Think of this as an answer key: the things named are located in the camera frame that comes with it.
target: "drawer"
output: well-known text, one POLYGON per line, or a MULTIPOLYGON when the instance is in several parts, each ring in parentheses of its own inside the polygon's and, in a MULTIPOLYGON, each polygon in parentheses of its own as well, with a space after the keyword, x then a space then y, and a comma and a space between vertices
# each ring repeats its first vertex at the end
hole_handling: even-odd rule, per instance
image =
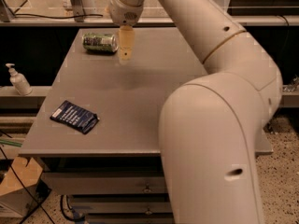
POLYGON ((167 193, 163 172, 44 173, 42 180, 61 195, 167 193))
POLYGON ((69 198, 69 204, 85 214, 144 214, 172 213, 168 195, 104 195, 69 198))
POLYGON ((172 214, 152 214, 150 216, 139 214, 118 214, 118 215, 87 215, 88 223, 103 224, 175 224, 172 214))

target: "black packet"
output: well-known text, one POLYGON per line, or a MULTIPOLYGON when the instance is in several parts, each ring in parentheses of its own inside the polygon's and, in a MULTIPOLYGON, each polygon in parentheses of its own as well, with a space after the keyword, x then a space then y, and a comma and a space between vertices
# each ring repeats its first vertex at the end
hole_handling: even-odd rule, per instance
POLYGON ((99 121, 93 112, 66 100, 53 112, 50 119, 66 124, 84 134, 88 133, 99 121))

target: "floor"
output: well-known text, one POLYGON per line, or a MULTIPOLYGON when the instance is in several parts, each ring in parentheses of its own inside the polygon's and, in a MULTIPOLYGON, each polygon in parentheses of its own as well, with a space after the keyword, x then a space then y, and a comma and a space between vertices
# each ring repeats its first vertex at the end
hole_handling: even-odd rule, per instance
MULTIPOLYGON (((24 0, 9 0, 18 7, 24 0)), ((266 132, 273 146, 272 155, 257 158, 257 168, 263 200, 265 224, 299 224, 299 112, 281 109, 272 120, 272 129, 266 132)), ((60 196, 52 192, 43 208, 55 223, 68 224, 60 209, 60 196)), ((17 224, 21 218, 0 217, 2 224, 17 224)), ((25 222, 51 223, 39 208, 25 222)))

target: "soda can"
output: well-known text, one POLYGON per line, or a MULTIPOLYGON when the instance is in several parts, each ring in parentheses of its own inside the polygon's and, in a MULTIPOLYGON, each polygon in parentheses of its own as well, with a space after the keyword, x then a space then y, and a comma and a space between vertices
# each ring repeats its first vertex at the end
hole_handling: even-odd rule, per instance
POLYGON ((87 50, 115 52, 118 44, 115 35, 87 33, 82 37, 83 48, 87 50))

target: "gray tabletop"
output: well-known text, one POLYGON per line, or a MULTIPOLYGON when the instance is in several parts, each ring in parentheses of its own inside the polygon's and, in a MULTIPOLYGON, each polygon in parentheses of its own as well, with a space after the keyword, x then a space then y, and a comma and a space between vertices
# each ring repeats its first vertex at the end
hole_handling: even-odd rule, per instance
POLYGON ((183 83, 206 73, 177 28, 135 29, 132 60, 87 52, 79 30, 21 148, 30 157, 159 155, 158 123, 166 98, 183 83), (64 101, 96 113, 86 135, 50 120, 64 101))

